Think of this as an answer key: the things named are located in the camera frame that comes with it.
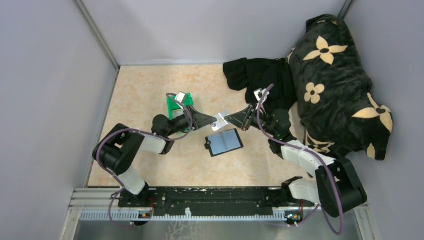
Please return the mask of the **green plastic bin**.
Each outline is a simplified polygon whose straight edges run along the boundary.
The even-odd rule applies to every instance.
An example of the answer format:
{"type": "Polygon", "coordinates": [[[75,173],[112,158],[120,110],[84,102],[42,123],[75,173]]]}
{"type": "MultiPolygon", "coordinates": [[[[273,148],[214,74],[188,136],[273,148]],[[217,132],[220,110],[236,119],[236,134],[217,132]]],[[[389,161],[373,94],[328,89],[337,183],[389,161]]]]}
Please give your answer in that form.
{"type": "MultiPolygon", "coordinates": [[[[174,99],[176,98],[176,93],[167,93],[166,94],[166,102],[167,102],[167,110],[169,119],[173,120],[176,117],[183,115],[183,108],[177,104],[174,99]]],[[[193,98],[190,92],[186,93],[186,97],[183,101],[184,106],[192,106],[194,104],[193,98]]]]}

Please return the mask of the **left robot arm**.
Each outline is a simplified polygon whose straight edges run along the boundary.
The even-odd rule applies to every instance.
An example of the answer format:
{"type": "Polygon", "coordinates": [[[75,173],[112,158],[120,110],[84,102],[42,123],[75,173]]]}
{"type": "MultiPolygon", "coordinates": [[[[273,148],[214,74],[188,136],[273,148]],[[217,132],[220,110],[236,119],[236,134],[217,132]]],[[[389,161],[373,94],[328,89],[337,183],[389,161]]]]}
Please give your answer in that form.
{"type": "Polygon", "coordinates": [[[217,121],[217,118],[198,112],[193,106],[185,106],[182,115],[170,119],[163,114],[152,120],[152,132],[117,124],[94,148],[92,157],[121,187],[130,193],[130,200],[138,207],[149,203],[148,184],[132,167],[139,152],[158,155],[168,154],[176,139],[170,137],[183,130],[196,131],[217,121]]]}

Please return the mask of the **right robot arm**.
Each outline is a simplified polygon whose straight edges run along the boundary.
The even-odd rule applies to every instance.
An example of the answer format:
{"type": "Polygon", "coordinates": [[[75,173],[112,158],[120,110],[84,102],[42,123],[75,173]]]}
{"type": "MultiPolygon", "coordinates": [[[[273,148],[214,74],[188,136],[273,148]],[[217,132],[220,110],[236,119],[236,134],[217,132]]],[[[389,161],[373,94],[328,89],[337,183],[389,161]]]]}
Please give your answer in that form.
{"type": "Polygon", "coordinates": [[[352,162],[317,153],[295,138],[290,131],[288,110],[267,114],[249,105],[224,119],[242,131],[261,130],[269,138],[273,154],[312,176],[311,180],[296,176],[282,183],[281,199],[287,206],[304,200],[320,205],[326,214],[336,218],[367,202],[367,193],[352,162]]]}

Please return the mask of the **white VIP credit card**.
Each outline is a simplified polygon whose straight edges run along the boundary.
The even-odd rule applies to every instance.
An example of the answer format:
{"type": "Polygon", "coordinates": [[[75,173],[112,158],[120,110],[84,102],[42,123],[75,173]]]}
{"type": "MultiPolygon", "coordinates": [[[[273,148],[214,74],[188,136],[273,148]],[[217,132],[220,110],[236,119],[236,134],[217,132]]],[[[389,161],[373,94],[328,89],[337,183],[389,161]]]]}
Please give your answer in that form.
{"type": "Polygon", "coordinates": [[[229,115],[229,112],[227,110],[223,110],[217,113],[216,115],[214,115],[213,117],[216,118],[216,121],[211,124],[211,129],[214,132],[217,132],[218,130],[227,126],[229,123],[225,120],[225,117],[228,115],[229,115]]]}

